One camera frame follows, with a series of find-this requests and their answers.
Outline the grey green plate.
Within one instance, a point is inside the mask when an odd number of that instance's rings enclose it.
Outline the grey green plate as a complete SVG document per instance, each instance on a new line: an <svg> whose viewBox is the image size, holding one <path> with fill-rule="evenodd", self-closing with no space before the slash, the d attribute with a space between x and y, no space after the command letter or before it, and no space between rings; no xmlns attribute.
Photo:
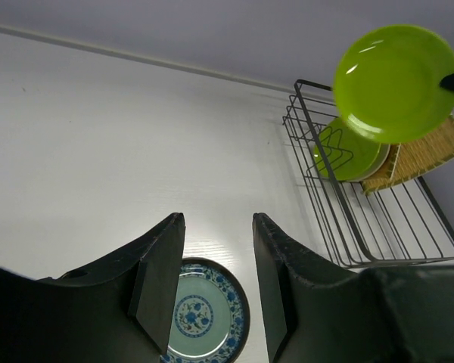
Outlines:
<svg viewBox="0 0 454 363"><path fill-rule="evenodd" d="M379 153L376 156L375 160L370 165L370 167L366 171L364 171L360 176L350 179L349 182L361 182L361 181L369 178L373 174L375 174L385 163L385 161L388 158L389 153L390 153L390 145L389 144L381 145Z"/></svg>

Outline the small bamboo tray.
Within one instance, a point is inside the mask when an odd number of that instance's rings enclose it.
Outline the small bamboo tray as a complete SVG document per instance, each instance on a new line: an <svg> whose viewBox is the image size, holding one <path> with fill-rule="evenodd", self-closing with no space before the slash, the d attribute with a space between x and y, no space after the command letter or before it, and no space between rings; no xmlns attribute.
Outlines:
<svg viewBox="0 0 454 363"><path fill-rule="evenodd" d="M401 144L392 144L387 158L378 170L362 181L364 194L372 194L393 186L393 176L400 155Z"/></svg>

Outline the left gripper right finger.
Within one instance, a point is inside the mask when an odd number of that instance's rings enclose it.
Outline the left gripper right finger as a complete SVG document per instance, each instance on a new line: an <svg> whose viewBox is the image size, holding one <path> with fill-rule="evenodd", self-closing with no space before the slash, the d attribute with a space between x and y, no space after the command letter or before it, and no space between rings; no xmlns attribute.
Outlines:
<svg viewBox="0 0 454 363"><path fill-rule="evenodd" d="M253 216L271 362L454 362L454 265L353 272Z"/></svg>

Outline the blue floral plate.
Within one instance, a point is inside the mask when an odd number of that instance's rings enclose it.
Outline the blue floral plate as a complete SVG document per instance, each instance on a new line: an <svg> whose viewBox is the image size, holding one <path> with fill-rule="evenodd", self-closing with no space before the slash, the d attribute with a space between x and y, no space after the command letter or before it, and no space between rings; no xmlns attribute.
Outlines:
<svg viewBox="0 0 454 363"><path fill-rule="evenodd" d="M162 362L234 362L250 330L250 308L237 278L209 259L182 261L168 349Z"/></svg>

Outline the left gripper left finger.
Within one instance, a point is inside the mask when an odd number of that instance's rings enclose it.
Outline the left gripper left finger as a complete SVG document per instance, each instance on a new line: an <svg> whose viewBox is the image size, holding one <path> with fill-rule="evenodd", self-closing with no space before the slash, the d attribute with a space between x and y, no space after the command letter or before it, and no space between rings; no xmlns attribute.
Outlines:
<svg viewBox="0 0 454 363"><path fill-rule="evenodd" d="M172 213L57 279L0 268L0 362L158 362L184 242L185 218Z"/></svg>

